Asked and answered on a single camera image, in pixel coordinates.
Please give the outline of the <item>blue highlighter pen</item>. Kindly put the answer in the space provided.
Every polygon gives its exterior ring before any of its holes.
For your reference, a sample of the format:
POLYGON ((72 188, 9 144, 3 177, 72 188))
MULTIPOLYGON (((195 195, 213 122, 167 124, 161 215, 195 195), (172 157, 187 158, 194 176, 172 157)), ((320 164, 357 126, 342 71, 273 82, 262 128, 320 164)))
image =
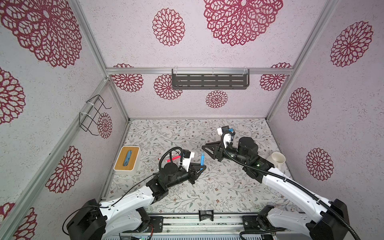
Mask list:
POLYGON ((205 154, 202 153, 202 154, 201 154, 201 166, 204 165, 204 161, 205 161, 205 154))

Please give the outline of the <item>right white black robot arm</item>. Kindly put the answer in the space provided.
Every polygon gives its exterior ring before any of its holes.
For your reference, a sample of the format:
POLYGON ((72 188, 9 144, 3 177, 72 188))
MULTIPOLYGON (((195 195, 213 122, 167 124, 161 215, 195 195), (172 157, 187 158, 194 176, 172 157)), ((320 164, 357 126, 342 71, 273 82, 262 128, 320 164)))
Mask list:
POLYGON ((344 239, 350 226, 347 206, 338 199, 330 201, 318 196, 288 178, 259 156, 258 148, 249 137, 240 138, 236 148, 226 140, 202 146, 202 150, 212 159, 219 162, 223 159, 234 161, 243 167, 249 177, 279 192, 301 209, 300 213, 294 213, 267 205, 240 235, 290 230, 313 240, 344 239))

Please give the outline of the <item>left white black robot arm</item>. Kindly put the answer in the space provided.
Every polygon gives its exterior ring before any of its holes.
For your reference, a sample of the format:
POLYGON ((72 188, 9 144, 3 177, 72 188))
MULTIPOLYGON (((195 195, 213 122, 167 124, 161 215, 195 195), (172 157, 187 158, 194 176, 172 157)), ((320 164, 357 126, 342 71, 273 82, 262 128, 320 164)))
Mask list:
POLYGON ((146 208, 166 197, 171 187, 186 181, 194 184, 206 168, 191 163, 185 170, 175 163, 167 163, 146 178, 144 186, 119 199, 87 201, 65 219, 62 230, 71 240, 103 240, 125 231, 143 232, 151 219, 146 208))

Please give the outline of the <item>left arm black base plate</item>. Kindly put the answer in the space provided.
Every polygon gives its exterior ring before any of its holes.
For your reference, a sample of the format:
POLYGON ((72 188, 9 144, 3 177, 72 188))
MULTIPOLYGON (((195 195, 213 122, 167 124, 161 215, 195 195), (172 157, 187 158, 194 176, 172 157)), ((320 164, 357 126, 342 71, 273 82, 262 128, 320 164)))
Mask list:
POLYGON ((163 225, 163 216, 152 216, 147 223, 141 224, 136 230, 127 230, 123 233, 161 233, 163 231, 163 225))

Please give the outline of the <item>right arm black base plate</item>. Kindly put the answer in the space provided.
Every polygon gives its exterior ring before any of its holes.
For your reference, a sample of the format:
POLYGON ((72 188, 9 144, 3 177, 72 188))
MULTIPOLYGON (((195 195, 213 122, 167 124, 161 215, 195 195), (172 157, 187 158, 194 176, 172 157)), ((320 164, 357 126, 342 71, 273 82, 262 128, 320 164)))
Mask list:
POLYGON ((245 232, 256 232, 261 234, 275 233, 285 231, 284 228, 277 228, 272 226, 265 216, 246 215, 242 216, 243 226, 245 232))

